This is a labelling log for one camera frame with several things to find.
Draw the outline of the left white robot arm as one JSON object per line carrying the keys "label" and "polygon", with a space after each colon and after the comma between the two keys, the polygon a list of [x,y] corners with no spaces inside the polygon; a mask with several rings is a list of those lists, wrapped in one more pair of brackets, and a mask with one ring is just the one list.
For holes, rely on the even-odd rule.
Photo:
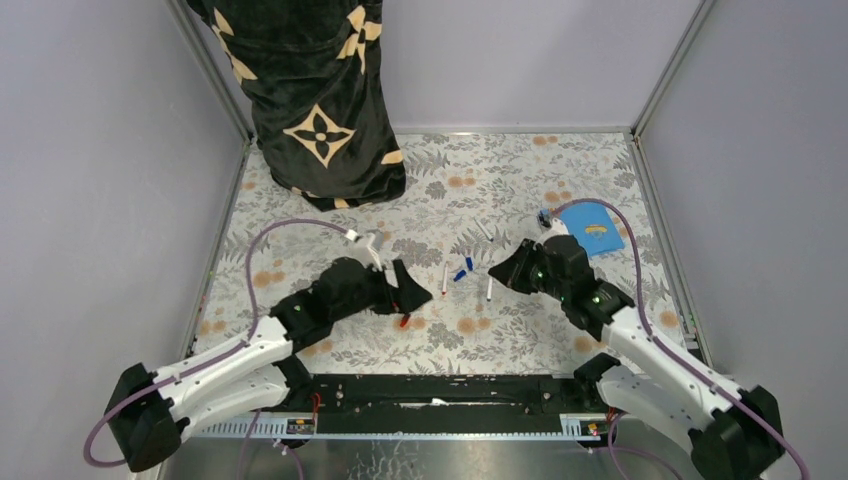
{"label": "left white robot arm", "polygon": [[107,424],[133,473],[173,455],[198,431],[249,410],[304,407],[311,378],[296,353],[356,314],[409,316],[432,294],[396,259],[392,274],[342,257],[308,287],[280,300],[252,332],[150,371],[125,369],[107,403]]}

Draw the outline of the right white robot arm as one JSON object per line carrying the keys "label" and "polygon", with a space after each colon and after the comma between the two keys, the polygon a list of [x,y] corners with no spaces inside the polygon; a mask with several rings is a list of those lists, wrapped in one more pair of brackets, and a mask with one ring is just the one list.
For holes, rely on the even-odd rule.
{"label": "right white robot arm", "polygon": [[745,390],[686,349],[670,345],[631,297],[598,278],[571,235],[522,241],[490,276],[522,294],[547,294],[569,322],[631,361],[634,374],[604,357],[606,370],[578,379],[575,402],[597,412],[605,405],[629,413],[689,454],[705,479],[757,479],[787,451],[775,397]]}

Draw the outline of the floral table mat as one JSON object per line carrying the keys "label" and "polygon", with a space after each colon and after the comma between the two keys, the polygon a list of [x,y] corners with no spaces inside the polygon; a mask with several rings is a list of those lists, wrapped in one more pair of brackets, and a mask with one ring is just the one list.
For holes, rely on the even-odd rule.
{"label": "floral table mat", "polygon": [[[525,238],[536,217],[574,199],[615,208],[622,250],[595,257],[596,274],[642,296],[650,321],[683,343],[681,317],[643,201],[630,138],[562,135],[403,135],[407,189],[399,199],[321,213],[279,187],[252,150],[199,315],[194,352],[244,333],[255,314],[307,287],[349,248],[343,229],[384,234],[381,255],[400,258],[434,296],[401,330],[399,317],[358,315],[300,354],[313,373],[566,374],[605,350],[572,326],[556,302],[493,283],[487,269]],[[474,223],[494,235],[489,242]],[[468,271],[465,257],[474,270]],[[444,263],[447,294],[441,295]],[[467,276],[458,282],[460,270]]]}

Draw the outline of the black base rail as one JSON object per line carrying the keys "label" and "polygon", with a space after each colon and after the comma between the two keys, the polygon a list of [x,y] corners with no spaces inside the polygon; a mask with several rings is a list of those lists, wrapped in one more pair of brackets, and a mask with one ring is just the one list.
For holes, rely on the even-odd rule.
{"label": "black base rail", "polygon": [[287,395],[275,413],[353,415],[402,409],[494,408],[529,414],[596,415],[608,406],[583,382],[551,375],[317,374]]}

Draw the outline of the blue folded cloth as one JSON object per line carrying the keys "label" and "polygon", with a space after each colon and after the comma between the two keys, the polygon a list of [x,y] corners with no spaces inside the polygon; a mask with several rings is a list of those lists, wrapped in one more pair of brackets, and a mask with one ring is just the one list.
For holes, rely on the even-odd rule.
{"label": "blue folded cloth", "polygon": [[607,209],[596,202],[578,203],[556,217],[589,257],[622,250],[625,242]]}

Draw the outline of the black gold patterned robe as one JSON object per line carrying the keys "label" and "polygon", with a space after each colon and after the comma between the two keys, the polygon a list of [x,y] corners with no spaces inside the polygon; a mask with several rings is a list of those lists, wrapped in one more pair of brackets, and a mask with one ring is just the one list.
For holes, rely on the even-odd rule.
{"label": "black gold patterned robe", "polygon": [[190,1],[251,103],[272,179],[321,211],[401,197],[380,1]]}

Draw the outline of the white pen black tip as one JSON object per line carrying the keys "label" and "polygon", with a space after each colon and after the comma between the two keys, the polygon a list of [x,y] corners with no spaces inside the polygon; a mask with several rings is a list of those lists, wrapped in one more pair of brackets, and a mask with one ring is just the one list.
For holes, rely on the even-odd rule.
{"label": "white pen black tip", "polygon": [[495,241],[494,235],[493,235],[493,234],[492,234],[492,233],[491,233],[491,232],[490,232],[490,231],[489,231],[489,230],[488,230],[488,229],[487,229],[487,228],[483,225],[483,223],[482,223],[482,222],[481,222],[478,218],[474,218],[474,223],[475,223],[475,224],[476,224],[476,226],[477,226],[477,227],[481,230],[481,232],[483,233],[484,237],[485,237],[485,238],[486,238],[489,242],[494,242],[494,241]]}

